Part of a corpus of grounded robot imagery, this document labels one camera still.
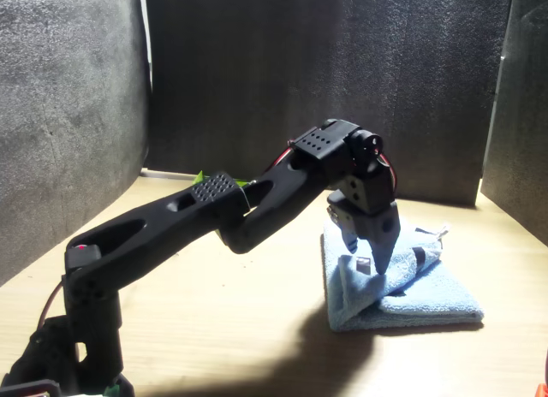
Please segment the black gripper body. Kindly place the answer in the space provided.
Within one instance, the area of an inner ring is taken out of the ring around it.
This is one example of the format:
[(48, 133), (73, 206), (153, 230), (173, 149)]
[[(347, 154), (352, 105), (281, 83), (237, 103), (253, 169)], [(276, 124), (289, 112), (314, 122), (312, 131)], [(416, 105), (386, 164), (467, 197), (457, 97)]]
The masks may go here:
[(396, 239), (399, 235), (399, 214), (396, 201), (370, 214), (337, 190), (328, 196), (331, 220), (343, 235), (370, 241)]

